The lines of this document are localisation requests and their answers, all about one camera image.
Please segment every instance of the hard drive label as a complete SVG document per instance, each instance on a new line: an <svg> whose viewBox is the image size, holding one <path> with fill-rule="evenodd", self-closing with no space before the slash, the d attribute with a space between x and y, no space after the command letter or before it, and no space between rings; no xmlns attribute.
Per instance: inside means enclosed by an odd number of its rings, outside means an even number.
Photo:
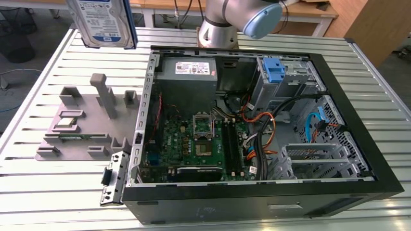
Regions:
<svg viewBox="0 0 411 231"><path fill-rule="evenodd" d="M209 64L194 62L177 62L174 73L181 75L209 75Z"/></svg>
<svg viewBox="0 0 411 231"><path fill-rule="evenodd" d="M102 42L117 42L121 37L116 18L109 13L110 0L80 0L77 4L90 36Z"/></svg>

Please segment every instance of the metal work table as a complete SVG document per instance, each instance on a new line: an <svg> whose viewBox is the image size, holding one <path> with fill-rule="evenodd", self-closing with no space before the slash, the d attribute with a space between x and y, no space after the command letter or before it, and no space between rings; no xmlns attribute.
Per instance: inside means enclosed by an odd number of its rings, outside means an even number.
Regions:
<svg viewBox="0 0 411 231"><path fill-rule="evenodd" d="M106 161L37 162L33 157L60 104L64 85L96 93L92 73L106 74L114 93L141 92L150 45L196 46L194 30L138 28L136 50L88 49L69 30L0 139L1 230L142 228L124 206L100 207ZM164 230L397 230L411 229L411 113L355 44L340 38L269 35L240 49L320 53L337 78L405 192L329 218L156 226Z"/></svg>

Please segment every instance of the sticker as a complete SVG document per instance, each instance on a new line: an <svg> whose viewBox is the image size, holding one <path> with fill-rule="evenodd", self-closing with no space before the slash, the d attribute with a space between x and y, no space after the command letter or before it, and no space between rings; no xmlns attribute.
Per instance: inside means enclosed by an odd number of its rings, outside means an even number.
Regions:
<svg viewBox="0 0 411 231"><path fill-rule="evenodd" d="M58 137L58 138L60 138L60 140L62 140L62 141L78 141L78 140L82 139L82 138L78 137L78 136L62 136L62 137Z"/></svg>
<svg viewBox="0 0 411 231"><path fill-rule="evenodd" d="M303 208L299 204L291 205L268 205L268 209L289 209L289 208Z"/></svg>
<svg viewBox="0 0 411 231"><path fill-rule="evenodd" d="M253 166L249 166L249 173L256 174L257 168Z"/></svg>
<svg viewBox="0 0 411 231"><path fill-rule="evenodd" d="M110 0L78 0L77 4L90 36L102 42L118 42L120 29L109 12Z"/></svg>
<svg viewBox="0 0 411 231"><path fill-rule="evenodd" d="M209 75L208 63L177 62L174 73L180 75Z"/></svg>
<svg viewBox="0 0 411 231"><path fill-rule="evenodd" d="M247 107L249 108L249 110L255 109L255 106L251 103L247 103Z"/></svg>

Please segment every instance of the connector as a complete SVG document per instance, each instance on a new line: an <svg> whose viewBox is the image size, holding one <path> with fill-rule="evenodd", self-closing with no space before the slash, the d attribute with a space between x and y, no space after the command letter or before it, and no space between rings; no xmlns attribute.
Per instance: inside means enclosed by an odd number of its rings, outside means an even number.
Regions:
<svg viewBox="0 0 411 231"><path fill-rule="evenodd" d="M328 123L324 120L320 120L320 122L315 125L315 128L319 132L325 132Z"/></svg>

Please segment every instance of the floor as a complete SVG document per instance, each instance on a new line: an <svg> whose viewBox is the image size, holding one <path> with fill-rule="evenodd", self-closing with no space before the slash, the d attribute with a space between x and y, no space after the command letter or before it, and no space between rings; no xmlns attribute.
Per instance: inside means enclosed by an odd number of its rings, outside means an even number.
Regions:
<svg viewBox="0 0 411 231"><path fill-rule="evenodd" d="M12 64L0 55L0 73L20 68L42 70L72 23L68 11L60 11L60 18L53 19L48 10L34 9L33 19L37 25L37 31L30 34L28 38L34 47L36 57L22 64ZM164 19L157 16L154 21L156 26L174 28L172 20L170 18L170 22L164 23ZM136 15L134 21L137 22L136 26L144 26L144 20L140 15ZM190 16L182 28L194 29L200 24L201 18ZM411 62L400 60L396 58L396 55L392 54L377 70L399 97L403 99L405 105L411 107L411 81L408 80L411 77ZM16 110L6 112L1 111L21 104L37 76L38 73L34 71L12 72L1 76L1 79L9 83L9 87L6 91L0 90L0 132L5 130L16 113Z"/></svg>

